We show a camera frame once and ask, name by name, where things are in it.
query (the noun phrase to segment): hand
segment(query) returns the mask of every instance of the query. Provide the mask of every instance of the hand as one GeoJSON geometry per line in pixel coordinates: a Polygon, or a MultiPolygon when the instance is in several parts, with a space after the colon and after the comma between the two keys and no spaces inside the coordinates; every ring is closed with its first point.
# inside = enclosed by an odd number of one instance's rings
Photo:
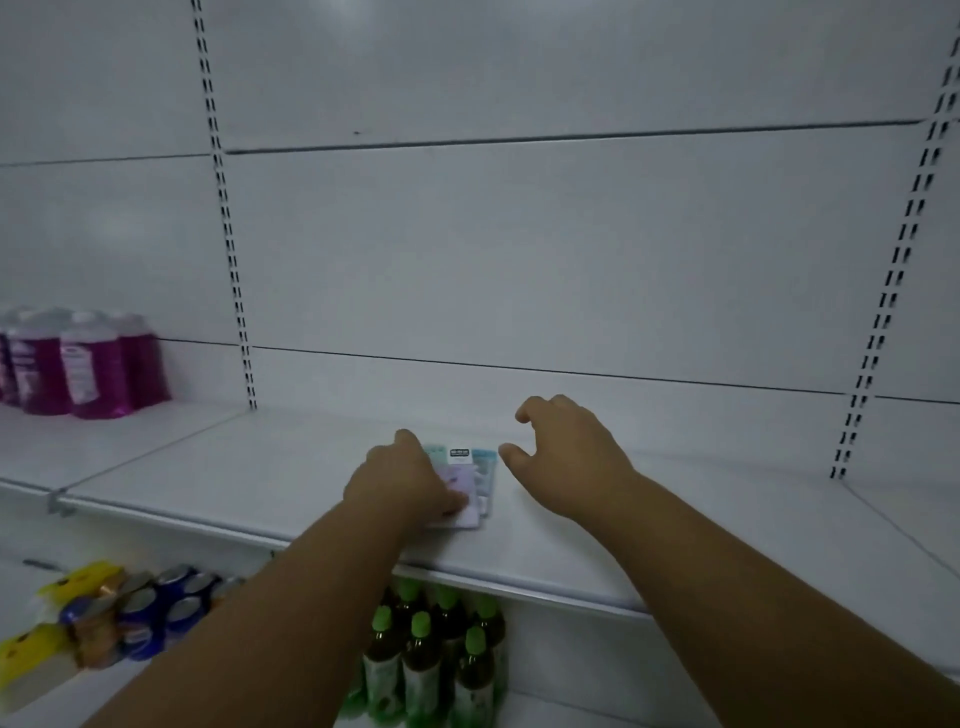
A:
{"type": "Polygon", "coordinates": [[[378,445],[367,453],[344,489],[344,501],[363,501],[391,509],[418,528],[467,505],[467,496],[449,490],[434,472],[417,435],[396,431],[392,445],[378,445]]]}
{"type": "Polygon", "coordinates": [[[537,435],[533,456],[513,443],[500,446],[504,464],[537,502],[580,521],[592,504],[637,478],[634,466],[596,415],[565,395],[531,397],[516,411],[537,435]]]}

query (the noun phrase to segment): pink bottle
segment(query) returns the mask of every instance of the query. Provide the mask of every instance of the pink bottle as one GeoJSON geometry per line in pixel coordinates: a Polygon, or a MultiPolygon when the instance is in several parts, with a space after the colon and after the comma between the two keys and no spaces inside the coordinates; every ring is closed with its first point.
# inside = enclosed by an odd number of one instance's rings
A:
{"type": "Polygon", "coordinates": [[[28,414],[70,412],[70,393],[60,360],[60,330],[67,315],[62,308],[25,311],[7,334],[20,406],[28,414]]]}
{"type": "Polygon", "coordinates": [[[169,400],[160,342],[143,316],[111,313],[109,324],[120,335],[133,406],[142,409],[169,400]]]}
{"type": "Polygon", "coordinates": [[[112,420],[133,412],[123,348],[117,332],[97,314],[78,311],[60,336],[60,356],[82,420],[112,420]]]}

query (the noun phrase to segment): green bottle cap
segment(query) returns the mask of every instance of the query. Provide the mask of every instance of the green bottle cap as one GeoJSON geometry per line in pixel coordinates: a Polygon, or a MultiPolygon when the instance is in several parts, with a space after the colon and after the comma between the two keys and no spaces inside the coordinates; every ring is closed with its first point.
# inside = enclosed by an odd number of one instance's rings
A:
{"type": "Polygon", "coordinates": [[[394,615],[390,611],[390,607],[388,606],[377,607],[376,611],[373,613],[373,631],[386,632],[393,625],[394,625],[394,615]]]}
{"type": "Polygon", "coordinates": [[[475,598],[477,605],[477,614],[480,619],[493,619],[500,608],[496,605],[496,599],[490,595],[477,595],[475,598]]]}
{"type": "Polygon", "coordinates": [[[414,614],[414,619],[410,623],[410,631],[418,640],[422,640],[424,637],[429,635],[430,615],[428,615],[426,612],[417,612],[414,614]]]}
{"type": "Polygon", "coordinates": [[[482,655],[487,650],[487,633],[483,627],[470,627],[467,630],[467,653],[482,655]]]}
{"type": "Polygon", "coordinates": [[[396,585],[396,593],[401,601],[413,601],[420,595],[420,582],[415,579],[400,579],[396,585]]]}
{"type": "Polygon", "coordinates": [[[440,604],[441,609],[453,609],[459,600],[460,595],[457,594],[456,589],[442,584],[437,587],[437,603],[440,604]]]}

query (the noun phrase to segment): left hand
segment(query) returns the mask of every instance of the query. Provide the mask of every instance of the left hand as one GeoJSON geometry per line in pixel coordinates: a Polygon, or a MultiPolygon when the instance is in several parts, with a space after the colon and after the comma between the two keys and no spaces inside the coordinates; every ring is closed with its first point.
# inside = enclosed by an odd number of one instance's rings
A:
{"type": "Polygon", "coordinates": [[[356,469],[344,502],[364,500],[373,506],[391,508],[418,528],[467,505],[467,496],[449,490],[434,472],[417,435],[408,429],[396,431],[392,445],[378,445],[356,469]]]}

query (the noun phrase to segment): green tea bottle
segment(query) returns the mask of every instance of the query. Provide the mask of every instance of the green tea bottle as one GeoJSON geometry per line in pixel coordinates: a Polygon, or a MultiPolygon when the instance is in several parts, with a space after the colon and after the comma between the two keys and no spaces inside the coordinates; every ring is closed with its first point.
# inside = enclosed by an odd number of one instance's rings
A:
{"type": "Polygon", "coordinates": [[[403,685],[400,652],[403,635],[394,628],[390,607],[373,613],[373,633],[363,655],[367,678],[367,712],[380,725],[396,725],[403,718],[403,685]]]}
{"type": "Polygon", "coordinates": [[[423,593],[423,585],[414,579],[400,579],[396,584],[396,593],[398,596],[394,609],[396,628],[406,636],[410,631],[410,620],[414,614],[427,610],[426,595],[423,593]]]}
{"type": "Polygon", "coordinates": [[[487,649],[487,635],[480,627],[467,631],[466,649],[457,663],[450,725],[493,726],[493,656],[487,649]]]}
{"type": "Polygon", "coordinates": [[[442,722],[440,711],[440,640],[430,631],[430,615],[417,612],[410,625],[410,639],[403,650],[409,728],[431,728],[442,722]]]}
{"type": "Polygon", "coordinates": [[[477,595],[473,623],[487,635],[487,649],[493,656],[493,698],[497,705],[507,691],[507,622],[490,595],[477,595]]]}
{"type": "Polygon", "coordinates": [[[444,664],[440,670],[440,700],[444,705],[449,705],[453,700],[457,658],[470,626],[467,610],[457,590],[445,586],[437,587],[437,603],[433,606],[432,617],[433,628],[444,646],[444,664]]]}
{"type": "Polygon", "coordinates": [[[357,717],[367,707],[367,687],[364,685],[363,673],[363,659],[359,659],[350,677],[347,697],[344,698],[344,704],[340,706],[341,717],[357,717]]]}

